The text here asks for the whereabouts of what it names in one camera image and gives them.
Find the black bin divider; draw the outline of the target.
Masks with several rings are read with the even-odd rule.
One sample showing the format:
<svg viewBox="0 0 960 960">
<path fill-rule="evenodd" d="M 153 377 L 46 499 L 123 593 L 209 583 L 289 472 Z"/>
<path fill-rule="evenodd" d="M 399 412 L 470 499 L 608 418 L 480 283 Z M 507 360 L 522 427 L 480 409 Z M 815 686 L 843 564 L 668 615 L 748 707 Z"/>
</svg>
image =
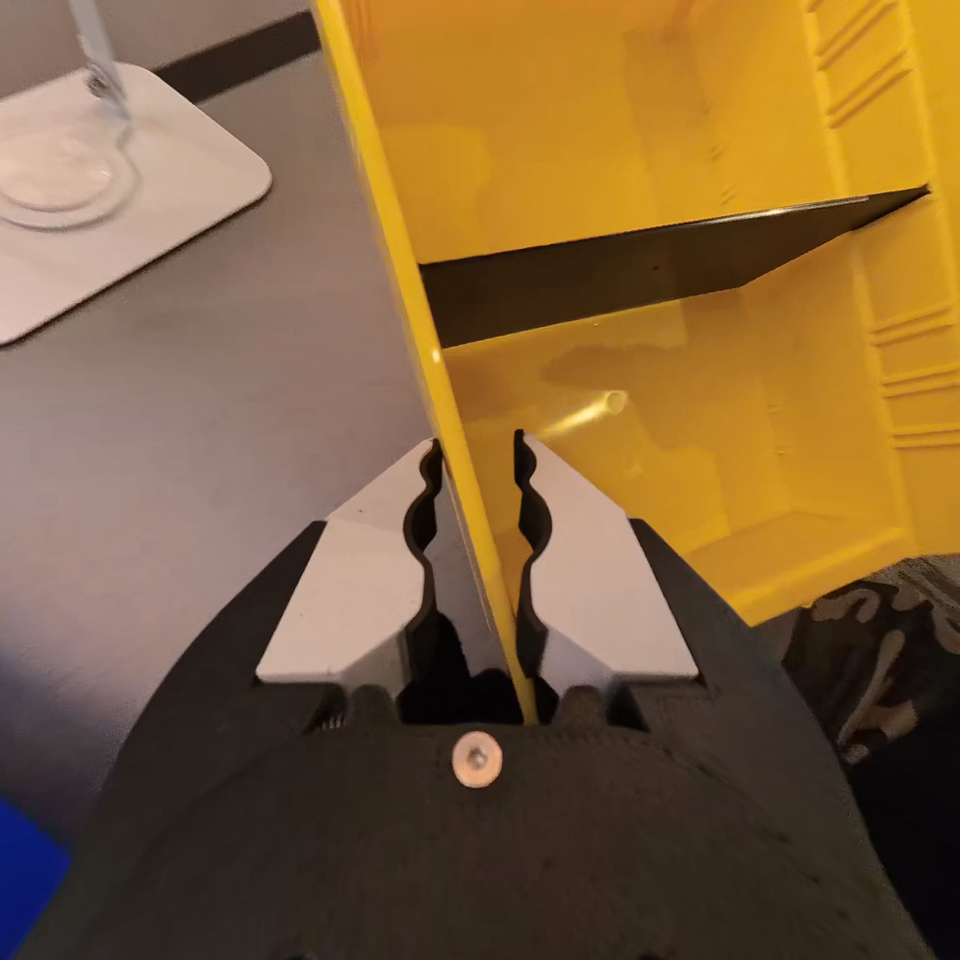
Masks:
<svg viewBox="0 0 960 960">
<path fill-rule="evenodd" d="M 418 265 L 445 349 L 738 289 L 930 195 L 930 186 Z"/>
</svg>

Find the white folding stand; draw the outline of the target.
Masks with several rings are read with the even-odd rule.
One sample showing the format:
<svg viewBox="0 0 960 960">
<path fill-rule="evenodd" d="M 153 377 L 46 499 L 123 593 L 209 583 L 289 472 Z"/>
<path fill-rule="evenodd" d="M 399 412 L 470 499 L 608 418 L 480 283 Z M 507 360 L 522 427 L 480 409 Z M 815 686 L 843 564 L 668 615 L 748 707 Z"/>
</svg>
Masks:
<svg viewBox="0 0 960 960">
<path fill-rule="evenodd" d="M 69 2 L 85 65 L 1 105 L 6 347 L 259 202 L 267 163 Z"/>
</svg>

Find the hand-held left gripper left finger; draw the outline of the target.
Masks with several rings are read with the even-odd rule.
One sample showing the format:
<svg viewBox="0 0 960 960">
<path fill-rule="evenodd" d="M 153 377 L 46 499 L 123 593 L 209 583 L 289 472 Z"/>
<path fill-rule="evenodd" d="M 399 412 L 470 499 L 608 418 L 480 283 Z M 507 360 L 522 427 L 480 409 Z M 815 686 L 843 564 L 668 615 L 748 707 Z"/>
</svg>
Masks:
<svg viewBox="0 0 960 960">
<path fill-rule="evenodd" d="M 429 438 L 333 510 L 256 666 L 268 685 L 371 686 L 397 697 L 437 646 L 443 451 Z"/>
</svg>

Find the yellow storage bin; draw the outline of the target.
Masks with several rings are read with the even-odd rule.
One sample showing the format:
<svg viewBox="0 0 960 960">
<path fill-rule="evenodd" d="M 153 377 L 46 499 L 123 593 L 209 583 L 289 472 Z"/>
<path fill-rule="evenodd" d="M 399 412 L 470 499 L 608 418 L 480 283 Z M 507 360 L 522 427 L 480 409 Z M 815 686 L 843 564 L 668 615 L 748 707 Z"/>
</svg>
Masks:
<svg viewBox="0 0 960 960">
<path fill-rule="evenodd" d="M 514 435 L 753 625 L 958 553 L 958 2 L 315 2 L 523 713 Z M 724 292 L 442 347 L 419 265 L 929 186 Z M 624 411 L 534 429 L 599 393 Z"/>
</svg>

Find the person's camouflage pants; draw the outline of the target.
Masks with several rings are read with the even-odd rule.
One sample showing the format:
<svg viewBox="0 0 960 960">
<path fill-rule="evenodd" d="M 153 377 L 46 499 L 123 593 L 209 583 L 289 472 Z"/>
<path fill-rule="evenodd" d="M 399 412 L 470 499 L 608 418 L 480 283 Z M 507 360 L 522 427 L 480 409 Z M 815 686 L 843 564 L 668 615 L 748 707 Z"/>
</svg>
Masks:
<svg viewBox="0 0 960 960">
<path fill-rule="evenodd" d="M 846 767 L 958 714 L 958 554 L 822 595 L 800 609 L 781 662 Z"/>
</svg>

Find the blue storage bin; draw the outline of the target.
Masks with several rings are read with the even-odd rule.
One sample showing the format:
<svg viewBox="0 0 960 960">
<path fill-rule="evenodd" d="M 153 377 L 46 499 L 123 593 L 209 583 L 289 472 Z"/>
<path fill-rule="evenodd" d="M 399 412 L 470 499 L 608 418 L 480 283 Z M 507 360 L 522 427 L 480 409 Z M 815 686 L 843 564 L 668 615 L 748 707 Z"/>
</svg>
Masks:
<svg viewBox="0 0 960 960">
<path fill-rule="evenodd" d="M 62 882 L 69 851 L 1 799 L 1 958 L 14 956 Z"/>
</svg>

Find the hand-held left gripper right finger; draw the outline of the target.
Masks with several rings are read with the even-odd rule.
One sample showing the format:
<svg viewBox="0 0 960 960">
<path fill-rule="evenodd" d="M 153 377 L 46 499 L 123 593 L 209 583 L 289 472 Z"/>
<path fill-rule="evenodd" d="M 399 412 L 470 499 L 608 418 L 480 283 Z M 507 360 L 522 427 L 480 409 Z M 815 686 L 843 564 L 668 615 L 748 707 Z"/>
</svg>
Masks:
<svg viewBox="0 0 960 960">
<path fill-rule="evenodd" d="M 700 672 L 618 504 L 532 434 L 513 435 L 523 564 L 515 647 L 524 675 L 558 697 L 630 683 L 689 682 Z"/>
</svg>

